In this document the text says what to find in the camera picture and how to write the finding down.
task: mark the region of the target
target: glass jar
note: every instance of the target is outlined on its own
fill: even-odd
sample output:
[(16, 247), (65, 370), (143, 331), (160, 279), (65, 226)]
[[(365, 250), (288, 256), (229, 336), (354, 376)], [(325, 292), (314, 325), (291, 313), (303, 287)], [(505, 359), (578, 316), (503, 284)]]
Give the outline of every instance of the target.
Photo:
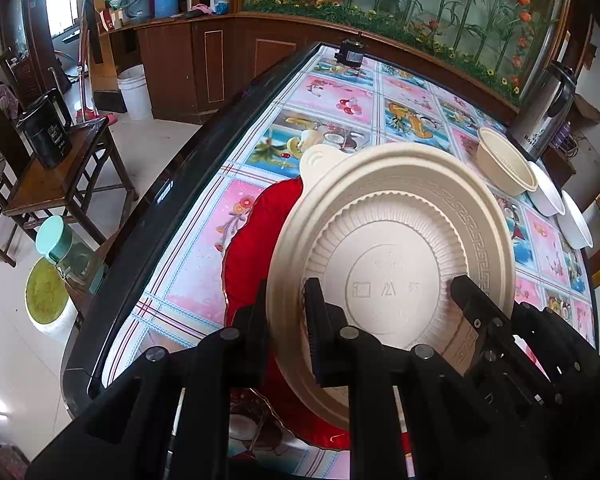
[(104, 275), (104, 266), (95, 252), (61, 216), (50, 216), (36, 235), (36, 250), (56, 266), (58, 273), (71, 285), (94, 293)]

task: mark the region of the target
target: floral tablecloth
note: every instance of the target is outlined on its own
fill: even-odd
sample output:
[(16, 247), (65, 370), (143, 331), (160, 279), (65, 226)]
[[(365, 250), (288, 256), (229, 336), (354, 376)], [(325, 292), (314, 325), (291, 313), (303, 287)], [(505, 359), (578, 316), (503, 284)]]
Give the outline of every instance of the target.
[[(268, 186), (298, 176), (302, 150), (327, 143), (347, 153), (386, 142), (422, 142), (475, 164), (477, 129), (504, 128), (461, 98), (418, 76), (365, 58), (358, 72), (334, 62), (322, 46), (277, 95), (206, 186), (170, 242), (106, 359), (107, 386), (151, 346), (195, 346), (222, 326), (226, 298), (222, 258)], [(579, 251), (555, 219), (543, 217), (523, 194), (515, 199), (490, 186), (500, 204), (516, 259), (516, 301), (548, 306), (592, 345), (589, 283)], [(535, 360), (524, 341), (518, 344)], [(255, 394), (232, 398), (232, 416), (255, 422), (256, 435), (230, 439), (230, 454), (247, 455), (284, 472), (348, 478), (349, 452), (296, 439)], [(413, 473), (408, 458), (410, 471)]]

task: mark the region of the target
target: black table edge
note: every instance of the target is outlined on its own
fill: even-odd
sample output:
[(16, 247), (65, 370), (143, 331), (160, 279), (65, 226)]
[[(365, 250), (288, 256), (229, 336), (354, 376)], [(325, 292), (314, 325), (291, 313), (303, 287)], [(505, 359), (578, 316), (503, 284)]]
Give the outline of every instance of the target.
[[(61, 391), (72, 416), (103, 390), (102, 371), (113, 341), (203, 189), (253, 122), (322, 44), (292, 53), (233, 96), (172, 160), (171, 166), (177, 166), (173, 176), (158, 178), (136, 206), (127, 221), (132, 227), (118, 235), (111, 251), (115, 258), (107, 259), (109, 272), (64, 351)], [(183, 157), (180, 164), (177, 159)]]
[(596, 350), (600, 353), (600, 333), (598, 323), (598, 302), (596, 301), (596, 289), (593, 288), (593, 280), (591, 279), (591, 273), (589, 272), (589, 258), (584, 249), (580, 250), (582, 254), (582, 261), (584, 262), (584, 271), (587, 275), (587, 281), (589, 282), (589, 291), (591, 293), (591, 307), (593, 310), (593, 337), (596, 342)]

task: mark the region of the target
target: black kettle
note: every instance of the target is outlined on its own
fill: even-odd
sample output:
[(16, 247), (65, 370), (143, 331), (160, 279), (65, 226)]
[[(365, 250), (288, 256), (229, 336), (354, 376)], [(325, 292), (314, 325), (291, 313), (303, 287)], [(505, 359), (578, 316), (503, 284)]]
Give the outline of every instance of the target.
[[(58, 105), (64, 124), (54, 103)], [(46, 170), (60, 164), (71, 151), (67, 135), (71, 124), (71, 114), (57, 88), (36, 99), (18, 118), (18, 128), (24, 132), (31, 149)]]

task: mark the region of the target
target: black robotic claw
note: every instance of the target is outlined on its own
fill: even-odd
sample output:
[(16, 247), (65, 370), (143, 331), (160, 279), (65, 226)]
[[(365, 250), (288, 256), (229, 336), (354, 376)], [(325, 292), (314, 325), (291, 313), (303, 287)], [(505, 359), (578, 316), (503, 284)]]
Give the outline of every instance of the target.
[[(255, 305), (197, 347), (148, 349), (47, 446), (26, 479), (298, 478), (227, 458), (229, 390), (256, 388), (266, 374), (265, 290), (263, 282)], [(515, 303), (509, 319), (467, 276), (453, 280), (451, 296), (478, 334), (464, 377), (425, 344), (391, 348), (348, 325), (340, 307), (324, 302), (318, 279), (306, 281), (316, 381), (349, 387), (350, 477), (408, 477), (394, 386), (418, 478), (600, 477), (597, 352), (548, 309)], [(556, 444), (565, 436), (578, 440), (578, 453)]]

